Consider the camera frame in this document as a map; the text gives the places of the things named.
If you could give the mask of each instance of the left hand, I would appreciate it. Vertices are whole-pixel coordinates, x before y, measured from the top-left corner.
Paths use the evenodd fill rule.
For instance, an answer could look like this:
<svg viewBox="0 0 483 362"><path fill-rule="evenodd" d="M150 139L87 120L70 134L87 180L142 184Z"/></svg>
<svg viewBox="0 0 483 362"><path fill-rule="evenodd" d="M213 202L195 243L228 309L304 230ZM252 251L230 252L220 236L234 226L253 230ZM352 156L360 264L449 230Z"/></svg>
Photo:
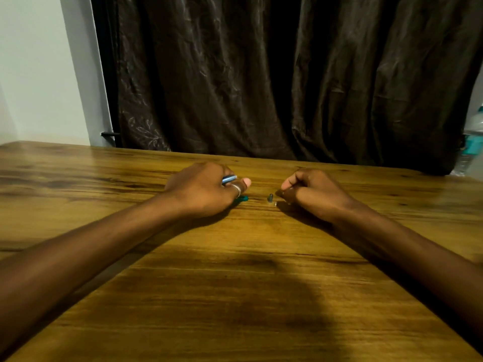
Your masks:
<svg viewBox="0 0 483 362"><path fill-rule="evenodd" d="M215 163L193 164L168 179L164 192L173 195L186 214L208 217L228 208L238 196L237 185L243 193L250 187L249 178L221 185L223 176L233 175L227 166Z"/></svg>

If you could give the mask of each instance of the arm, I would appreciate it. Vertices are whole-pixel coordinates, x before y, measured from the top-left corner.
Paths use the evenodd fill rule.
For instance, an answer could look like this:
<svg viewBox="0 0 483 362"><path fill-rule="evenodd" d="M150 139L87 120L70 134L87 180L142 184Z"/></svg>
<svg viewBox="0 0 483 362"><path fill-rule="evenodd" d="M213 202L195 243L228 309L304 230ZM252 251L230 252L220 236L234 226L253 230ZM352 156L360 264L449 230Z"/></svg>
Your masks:
<svg viewBox="0 0 483 362"><path fill-rule="evenodd" d="M150 200L37 244L0 262L0 353L57 302L166 226L219 213L238 190L227 167L195 164ZM250 179L233 182L242 191Z"/></svg>
<svg viewBox="0 0 483 362"><path fill-rule="evenodd" d="M329 175L299 170L281 186L298 203L336 229L349 228L433 292L483 340L483 271L347 194Z"/></svg>

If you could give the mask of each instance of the silver ring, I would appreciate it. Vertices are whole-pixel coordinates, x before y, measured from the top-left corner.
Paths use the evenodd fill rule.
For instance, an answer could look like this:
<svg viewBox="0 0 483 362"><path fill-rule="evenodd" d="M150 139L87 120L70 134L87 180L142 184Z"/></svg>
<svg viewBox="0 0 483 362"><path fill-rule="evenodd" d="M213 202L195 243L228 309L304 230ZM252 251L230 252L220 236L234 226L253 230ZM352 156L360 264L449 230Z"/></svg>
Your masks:
<svg viewBox="0 0 483 362"><path fill-rule="evenodd" d="M238 195L237 195L237 198L238 198L238 197L240 197L240 196L241 196L241 194L242 194L242 190L241 190L241 188L240 188L238 185L236 185L236 184L232 184L231 186L232 186L232 187L235 187L236 189L238 189Z"/></svg>

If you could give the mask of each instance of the right hand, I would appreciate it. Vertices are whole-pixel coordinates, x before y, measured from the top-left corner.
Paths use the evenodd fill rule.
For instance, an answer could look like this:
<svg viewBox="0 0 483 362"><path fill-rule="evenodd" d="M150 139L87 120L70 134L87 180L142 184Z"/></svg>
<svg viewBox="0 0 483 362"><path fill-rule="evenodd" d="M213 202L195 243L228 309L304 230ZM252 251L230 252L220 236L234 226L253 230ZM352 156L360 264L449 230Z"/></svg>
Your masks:
<svg viewBox="0 0 483 362"><path fill-rule="evenodd" d="M282 197L319 219L334 223L360 205L338 182L321 170L301 169L281 185Z"/></svg>

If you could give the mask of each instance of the hand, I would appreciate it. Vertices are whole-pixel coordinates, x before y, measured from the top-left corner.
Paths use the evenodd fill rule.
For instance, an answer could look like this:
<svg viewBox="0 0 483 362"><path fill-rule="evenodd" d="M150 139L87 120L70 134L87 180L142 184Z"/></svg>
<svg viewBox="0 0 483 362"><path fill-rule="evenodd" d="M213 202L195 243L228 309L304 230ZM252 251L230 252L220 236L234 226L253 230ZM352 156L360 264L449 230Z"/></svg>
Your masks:
<svg viewBox="0 0 483 362"><path fill-rule="evenodd" d="M281 185L283 198L297 203L319 219L334 223L360 204L321 170L296 171Z"/></svg>
<svg viewBox="0 0 483 362"><path fill-rule="evenodd" d="M233 184L243 193L252 183L246 177L223 186L221 179L226 175L233 175L227 166L194 164L171 176L164 192L174 196L188 216L212 216L228 208L238 196Z"/></svg>

